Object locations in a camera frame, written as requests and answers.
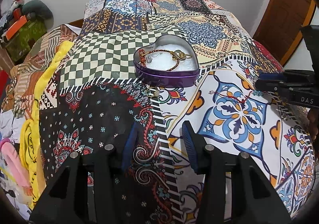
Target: bed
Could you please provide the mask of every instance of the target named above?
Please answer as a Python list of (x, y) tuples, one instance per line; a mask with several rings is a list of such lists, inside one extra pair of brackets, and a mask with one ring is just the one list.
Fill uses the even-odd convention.
[[(250, 154), (291, 216), (307, 200), (315, 157), (304, 113), (275, 93), (254, 89), (261, 72), (283, 68), (231, 12), (210, 0), (92, 0), (76, 39), (71, 32), (62, 37), (62, 27), (56, 43), (70, 40), (74, 45), (39, 100), (46, 183), (71, 152), (84, 155), (103, 149), (117, 142), (127, 124), (137, 122), (140, 135), (131, 165), (113, 178), (118, 216), (123, 223), (193, 223), (204, 176), (191, 169), (180, 134), (182, 122), (189, 120), (207, 143), (231, 154)], [(134, 74), (133, 53), (167, 34), (188, 41), (200, 74), (191, 87), (161, 87), (158, 98), (149, 98), (149, 86)], [(14, 78), (11, 85), (23, 85), (21, 79), (15, 83)], [(23, 103), (13, 95), (9, 106), (14, 88), (8, 87), (6, 105), (15, 116), (27, 118), (30, 107), (24, 104), (32, 102), (32, 93), (21, 96), (27, 96)], [(244, 98), (244, 104), (236, 102)], [(89, 173), (90, 212), (93, 184)], [(226, 220), (230, 213), (228, 193)]]

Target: gold ring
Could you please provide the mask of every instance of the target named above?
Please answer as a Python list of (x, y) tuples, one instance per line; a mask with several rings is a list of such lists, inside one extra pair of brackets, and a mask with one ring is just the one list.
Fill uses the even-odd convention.
[(150, 86), (149, 88), (147, 88), (147, 89), (145, 90), (145, 94), (146, 94), (146, 96), (147, 96), (148, 98), (154, 98), (154, 97), (159, 97), (160, 92), (159, 92), (159, 90), (157, 90), (156, 87)]

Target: white cotton padding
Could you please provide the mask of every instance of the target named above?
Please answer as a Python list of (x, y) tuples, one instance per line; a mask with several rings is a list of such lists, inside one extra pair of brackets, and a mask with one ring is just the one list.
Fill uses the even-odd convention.
[[(198, 65), (194, 54), (190, 54), (183, 46), (168, 44), (164, 46), (158, 46), (156, 49), (164, 49), (169, 51), (181, 50), (187, 55), (191, 55), (192, 58), (180, 60), (178, 67), (172, 71), (193, 71), (196, 70)], [(176, 60), (173, 60), (172, 55), (168, 52), (154, 52), (146, 55), (152, 58), (151, 63), (146, 63), (146, 67), (155, 70), (166, 71), (176, 65)]]

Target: wooden door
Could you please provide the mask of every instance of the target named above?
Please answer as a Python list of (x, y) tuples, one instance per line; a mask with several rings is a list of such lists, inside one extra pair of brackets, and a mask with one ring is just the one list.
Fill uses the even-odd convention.
[(300, 28), (310, 23), (314, 11), (313, 0), (270, 0), (253, 38), (284, 65), (302, 39)]

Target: yellow fabric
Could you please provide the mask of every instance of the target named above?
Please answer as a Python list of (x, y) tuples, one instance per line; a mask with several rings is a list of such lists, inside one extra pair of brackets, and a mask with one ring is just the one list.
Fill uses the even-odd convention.
[(54, 71), (58, 67), (61, 59), (66, 55), (66, 53), (73, 46), (73, 42), (64, 41), (55, 54), (51, 65), (39, 78), (38, 82), (34, 88), (34, 103), (32, 106), (32, 119), (28, 119), (24, 122), (20, 134), (20, 150), (19, 156), (22, 165), (28, 169), (30, 183), (33, 189), (32, 200), (33, 203), (29, 205), (33, 209), (34, 205), (37, 203), (40, 192), (37, 180), (37, 153), (40, 147), (40, 133), (39, 133), (39, 100), (47, 87), (50, 78), (53, 76)]

